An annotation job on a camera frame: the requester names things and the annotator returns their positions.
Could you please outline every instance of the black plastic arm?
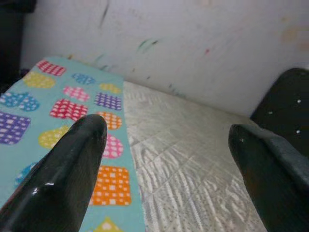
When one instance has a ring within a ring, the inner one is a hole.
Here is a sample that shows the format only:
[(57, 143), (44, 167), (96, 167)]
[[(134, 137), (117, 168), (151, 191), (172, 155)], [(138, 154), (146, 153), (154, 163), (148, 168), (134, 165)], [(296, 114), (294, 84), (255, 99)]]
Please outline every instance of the black plastic arm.
[(0, 210), (0, 232), (78, 232), (93, 192), (107, 126), (78, 120)]
[(309, 231), (309, 159), (284, 138), (233, 125), (229, 147), (268, 232)]

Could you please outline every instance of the colorful polka dot pattern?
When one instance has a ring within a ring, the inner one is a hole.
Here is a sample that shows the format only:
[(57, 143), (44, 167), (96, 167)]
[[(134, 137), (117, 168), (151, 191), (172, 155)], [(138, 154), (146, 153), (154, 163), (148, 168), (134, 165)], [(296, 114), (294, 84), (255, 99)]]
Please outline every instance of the colorful polka dot pattern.
[(69, 130), (67, 125), (40, 134), (38, 141), (42, 147), (53, 148), (61, 137)]
[(20, 174), (15, 179), (14, 187), (17, 188), (25, 179), (25, 177), (28, 175), (28, 173), (31, 171), (31, 169), (37, 164), (37, 162), (32, 163), (31, 165), (24, 168)]
[(6, 107), (18, 106), (23, 111), (34, 111), (39, 108), (39, 102), (29, 93), (6, 92), (0, 97), (0, 104)]
[(67, 99), (60, 99), (55, 103), (49, 115), (62, 119), (70, 118), (77, 121), (87, 114), (87, 110), (88, 108), (85, 105), (76, 104)]
[(126, 168), (100, 166), (89, 205), (129, 205), (129, 172)]
[(110, 91), (111, 93), (121, 93), (121, 89), (113, 84), (101, 84), (100, 88), (105, 91)]
[(121, 117), (117, 115), (108, 112), (97, 112), (97, 114), (105, 119), (109, 130), (116, 130), (122, 125)]
[(72, 75), (72, 78), (75, 79), (77, 83), (82, 85), (90, 85), (96, 82), (96, 80), (91, 76), (82, 73), (75, 73)]
[(60, 65), (53, 64), (45, 59), (38, 62), (37, 67), (44, 73), (48, 73), (54, 76), (61, 76), (67, 69)]
[(122, 155), (124, 151), (124, 146), (119, 139), (116, 139), (114, 136), (107, 134), (106, 146), (103, 152), (104, 158), (115, 159)]
[(28, 87), (33, 88), (52, 88), (56, 83), (53, 78), (38, 72), (29, 72), (23, 80)]
[(82, 102), (88, 101), (90, 98), (89, 94), (87, 94), (84, 89), (80, 87), (65, 86), (63, 93)]
[(0, 144), (17, 144), (28, 126), (30, 118), (0, 111)]
[(123, 232), (119, 229), (110, 219), (110, 217), (106, 217), (104, 222), (101, 223), (95, 230), (91, 232)]
[(95, 104), (111, 110), (121, 110), (121, 98), (105, 93), (97, 93)]

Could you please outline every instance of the metallic padded surface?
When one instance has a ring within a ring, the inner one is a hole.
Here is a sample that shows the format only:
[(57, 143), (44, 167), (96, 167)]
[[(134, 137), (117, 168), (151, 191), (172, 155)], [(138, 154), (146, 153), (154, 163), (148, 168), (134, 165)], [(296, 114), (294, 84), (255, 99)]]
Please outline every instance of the metallic padded surface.
[(129, 82), (125, 117), (147, 232), (265, 232), (228, 148), (252, 124)]

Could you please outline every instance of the white wall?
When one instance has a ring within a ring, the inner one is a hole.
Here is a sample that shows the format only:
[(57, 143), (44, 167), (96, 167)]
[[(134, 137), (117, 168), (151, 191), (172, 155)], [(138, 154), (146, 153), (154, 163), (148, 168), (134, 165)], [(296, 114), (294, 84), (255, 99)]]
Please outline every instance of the white wall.
[(26, 18), (22, 67), (71, 55), (249, 116), (279, 73), (309, 61), (308, 0), (110, 0), (102, 22), (107, 5), (38, 0)]

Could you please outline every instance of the purple dotted square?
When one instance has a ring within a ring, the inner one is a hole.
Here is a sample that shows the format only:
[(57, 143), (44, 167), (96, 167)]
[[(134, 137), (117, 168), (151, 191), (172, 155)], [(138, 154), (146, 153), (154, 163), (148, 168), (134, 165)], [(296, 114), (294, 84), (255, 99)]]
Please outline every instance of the purple dotted square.
[(30, 118), (0, 111), (0, 144), (17, 144), (28, 126)]
[(106, 93), (97, 93), (95, 104), (112, 110), (121, 110), (121, 98)]

